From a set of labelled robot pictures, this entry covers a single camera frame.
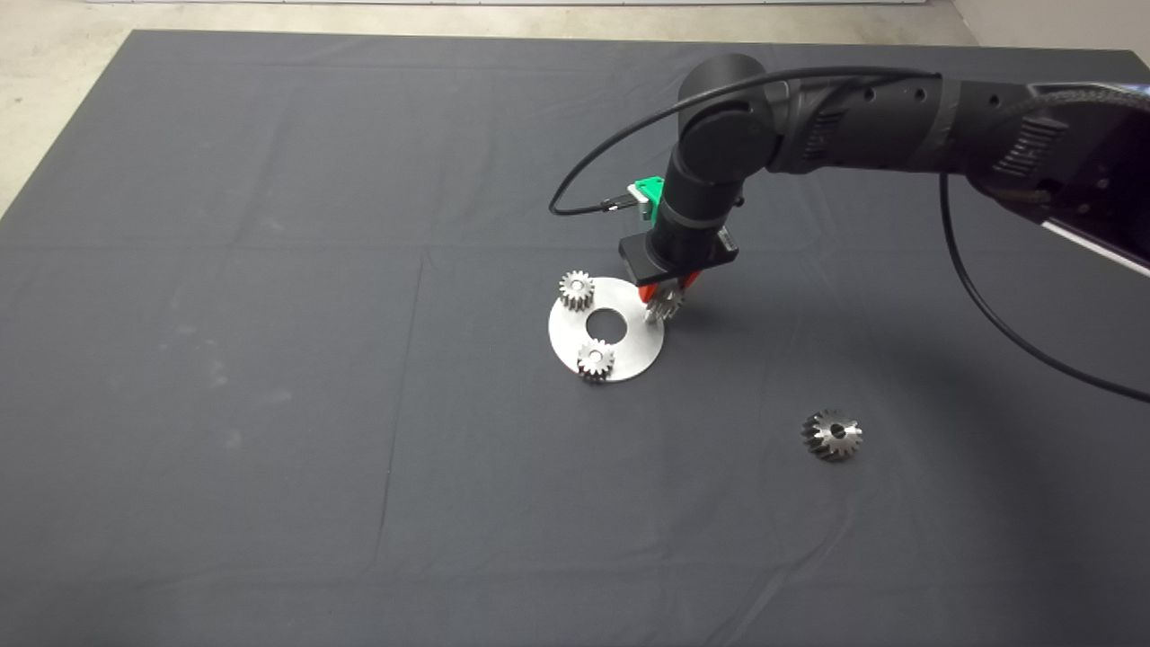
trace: gear teeth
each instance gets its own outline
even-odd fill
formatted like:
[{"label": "gear teeth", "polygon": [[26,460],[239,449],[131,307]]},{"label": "gear teeth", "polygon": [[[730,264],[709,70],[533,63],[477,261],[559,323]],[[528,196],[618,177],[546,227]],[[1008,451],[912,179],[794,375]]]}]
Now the gear teeth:
[{"label": "gear teeth", "polygon": [[578,351],[578,375],[590,383],[601,383],[615,367],[615,352],[603,340],[591,340]]},{"label": "gear teeth", "polygon": [[828,462],[846,461],[854,456],[862,442],[858,421],[834,410],[820,411],[807,418],[802,436],[811,454]]},{"label": "gear teeth", "polygon": [[656,291],[654,295],[647,302],[647,322],[652,321],[667,321],[678,313],[678,308],[683,307],[684,301],[683,290],[680,287],[660,287]]},{"label": "gear teeth", "polygon": [[568,309],[586,309],[595,298],[595,279],[586,271],[572,270],[559,279],[559,299]]}]

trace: concrete floor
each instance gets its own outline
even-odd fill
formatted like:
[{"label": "concrete floor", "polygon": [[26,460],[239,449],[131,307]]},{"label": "concrete floor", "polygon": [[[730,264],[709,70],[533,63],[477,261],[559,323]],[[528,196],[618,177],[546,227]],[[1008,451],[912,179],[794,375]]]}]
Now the concrete floor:
[{"label": "concrete floor", "polygon": [[133,29],[974,45],[949,0],[880,7],[89,5],[0,0],[0,213]]}]

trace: spur gear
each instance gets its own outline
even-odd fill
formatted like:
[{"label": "spur gear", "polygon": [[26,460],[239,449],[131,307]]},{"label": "spur gear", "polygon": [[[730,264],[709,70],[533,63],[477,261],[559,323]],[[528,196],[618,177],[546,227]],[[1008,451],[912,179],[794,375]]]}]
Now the spur gear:
[{"label": "spur gear", "polygon": [[586,271],[568,271],[559,279],[559,299],[568,309],[584,309],[593,296],[595,279]]},{"label": "spur gear", "polygon": [[647,321],[667,321],[683,306],[685,294],[678,285],[660,285],[647,301]]},{"label": "spur gear", "polygon": [[823,461],[845,461],[854,455],[862,442],[858,421],[839,411],[826,410],[807,418],[803,438],[812,454]]},{"label": "spur gear", "polygon": [[578,349],[578,373],[588,380],[603,380],[615,367],[615,352],[603,340],[591,340]]}]

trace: green bracket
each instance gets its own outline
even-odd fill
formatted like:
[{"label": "green bracket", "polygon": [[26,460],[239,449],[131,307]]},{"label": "green bracket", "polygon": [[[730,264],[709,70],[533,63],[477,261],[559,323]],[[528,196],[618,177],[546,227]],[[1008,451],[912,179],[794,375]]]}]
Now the green bracket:
[{"label": "green bracket", "polygon": [[662,201],[662,177],[658,175],[636,179],[635,184],[627,187],[635,199],[639,201],[639,213],[643,219],[650,219],[652,224],[659,217],[659,202]]}]

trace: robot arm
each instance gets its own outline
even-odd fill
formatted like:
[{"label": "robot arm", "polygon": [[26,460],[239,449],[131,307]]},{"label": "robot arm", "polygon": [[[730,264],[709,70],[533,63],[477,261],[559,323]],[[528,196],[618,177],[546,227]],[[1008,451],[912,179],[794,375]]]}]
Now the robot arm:
[{"label": "robot arm", "polygon": [[[749,56],[716,56],[680,97],[762,72]],[[722,94],[680,113],[654,225],[623,238],[620,254],[645,299],[681,292],[738,253],[724,224],[747,177],[829,165],[963,174],[1009,210],[1150,276],[1148,106],[1144,88],[946,78],[831,77]]]}]

